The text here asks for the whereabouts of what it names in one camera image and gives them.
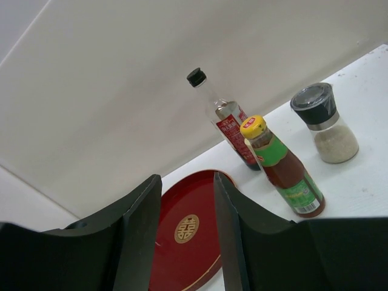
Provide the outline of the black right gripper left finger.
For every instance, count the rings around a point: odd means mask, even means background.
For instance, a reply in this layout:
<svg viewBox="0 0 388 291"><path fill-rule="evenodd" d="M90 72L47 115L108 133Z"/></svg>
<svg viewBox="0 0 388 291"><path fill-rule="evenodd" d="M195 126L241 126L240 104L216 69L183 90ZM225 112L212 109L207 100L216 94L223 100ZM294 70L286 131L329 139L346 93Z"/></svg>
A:
<svg viewBox="0 0 388 291"><path fill-rule="evenodd" d="M161 210L152 175L64 229L1 224L2 290L147 290Z"/></svg>

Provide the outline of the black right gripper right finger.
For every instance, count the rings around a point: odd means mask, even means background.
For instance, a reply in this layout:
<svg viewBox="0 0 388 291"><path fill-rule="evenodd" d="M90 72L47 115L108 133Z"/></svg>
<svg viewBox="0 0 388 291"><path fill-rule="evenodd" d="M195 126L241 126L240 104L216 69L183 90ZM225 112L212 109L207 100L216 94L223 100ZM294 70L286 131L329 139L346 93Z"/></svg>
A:
<svg viewBox="0 0 388 291"><path fill-rule="evenodd" d="M226 290L386 290L387 219L289 221L214 175Z"/></svg>

